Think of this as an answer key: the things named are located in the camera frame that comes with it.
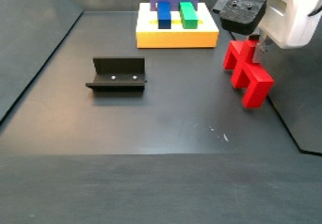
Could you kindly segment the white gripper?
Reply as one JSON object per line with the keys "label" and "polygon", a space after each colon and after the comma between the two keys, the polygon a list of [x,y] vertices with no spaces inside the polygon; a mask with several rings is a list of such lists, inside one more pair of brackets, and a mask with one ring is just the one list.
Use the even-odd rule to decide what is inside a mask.
{"label": "white gripper", "polygon": [[282,49],[308,44],[322,17],[322,0],[267,0],[259,28],[267,34],[258,35],[252,62],[259,64],[267,52],[267,37]]}

